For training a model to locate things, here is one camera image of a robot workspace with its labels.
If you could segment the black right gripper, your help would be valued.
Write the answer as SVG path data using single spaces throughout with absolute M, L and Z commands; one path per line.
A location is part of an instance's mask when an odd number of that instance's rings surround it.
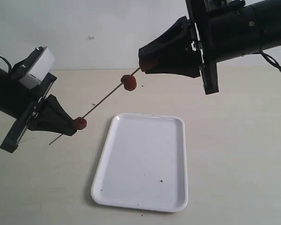
M 209 18 L 203 0 L 187 0 L 190 19 L 196 24 L 200 40 L 198 47 L 202 51 L 201 69 L 206 95 L 219 92 L 217 64 L 212 57 L 213 40 Z M 174 74 L 191 78 L 200 76 L 200 57 L 192 50 L 192 36 L 186 16 L 179 18 L 160 37 L 139 49 L 139 60 L 157 60 L 158 65 L 146 74 Z

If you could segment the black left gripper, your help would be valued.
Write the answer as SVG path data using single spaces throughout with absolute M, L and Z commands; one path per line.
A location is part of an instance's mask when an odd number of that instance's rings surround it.
M 57 98 L 46 94 L 57 77 L 48 73 L 32 89 L 19 82 L 8 83 L 0 90 L 0 111 L 13 117 L 15 122 L 0 145 L 0 149 L 13 153 L 27 129 L 73 136 L 77 129 L 73 119 L 65 112 Z

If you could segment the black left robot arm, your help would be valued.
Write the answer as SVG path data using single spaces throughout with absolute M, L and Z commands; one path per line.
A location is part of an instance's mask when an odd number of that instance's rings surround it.
M 57 98 L 50 94 L 56 77 L 48 73 L 44 80 L 32 89 L 26 88 L 19 81 L 0 68 L 0 111 L 15 118 L 0 148 L 13 153 L 26 132 L 46 131 L 73 136 L 77 130 L 73 119 L 64 111 Z

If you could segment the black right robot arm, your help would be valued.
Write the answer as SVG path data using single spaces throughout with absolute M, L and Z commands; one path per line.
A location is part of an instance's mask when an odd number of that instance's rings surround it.
M 265 50 L 281 46 L 281 0 L 247 5 L 243 0 L 188 0 L 188 16 L 139 49 L 146 74 L 201 77 L 206 94 L 218 92 L 217 63 L 260 54 L 281 73 Z

